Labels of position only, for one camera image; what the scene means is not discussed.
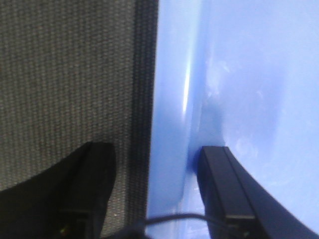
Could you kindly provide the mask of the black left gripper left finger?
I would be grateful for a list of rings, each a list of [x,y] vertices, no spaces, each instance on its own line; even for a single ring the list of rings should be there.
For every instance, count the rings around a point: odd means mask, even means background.
[[[87,142],[0,193],[3,239],[98,239],[116,179],[111,143]]]

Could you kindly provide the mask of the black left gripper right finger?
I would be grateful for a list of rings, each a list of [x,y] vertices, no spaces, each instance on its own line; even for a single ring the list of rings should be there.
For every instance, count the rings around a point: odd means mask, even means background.
[[[274,199],[228,147],[204,146],[198,185],[213,239],[317,239],[319,236]]]

